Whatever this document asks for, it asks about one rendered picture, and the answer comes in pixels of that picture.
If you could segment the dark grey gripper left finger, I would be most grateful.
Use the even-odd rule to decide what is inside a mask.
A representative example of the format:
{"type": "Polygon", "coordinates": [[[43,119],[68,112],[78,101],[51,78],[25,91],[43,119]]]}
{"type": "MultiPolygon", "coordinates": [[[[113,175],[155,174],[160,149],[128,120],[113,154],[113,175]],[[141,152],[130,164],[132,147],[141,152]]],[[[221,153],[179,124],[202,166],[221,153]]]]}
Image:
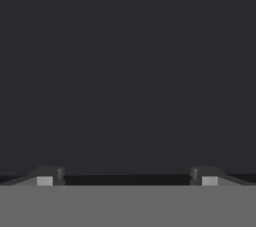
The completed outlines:
{"type": "Polygon", "coordinates": [[[3,186],[63,186],[65,168],[62,166],[40,166],[31,173],[3,183],[3,186]]]}

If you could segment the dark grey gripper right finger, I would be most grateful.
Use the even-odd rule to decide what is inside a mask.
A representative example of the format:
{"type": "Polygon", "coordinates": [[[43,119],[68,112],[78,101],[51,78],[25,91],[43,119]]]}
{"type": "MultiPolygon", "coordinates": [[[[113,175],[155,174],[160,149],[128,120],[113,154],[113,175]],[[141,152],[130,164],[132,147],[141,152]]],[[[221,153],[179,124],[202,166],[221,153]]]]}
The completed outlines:
{"type": "Polygon", "coordinates": [[[190,169],[192,186],[250,186],[251,183],[227,175],[216,166],[193,166],[190,169]]]}

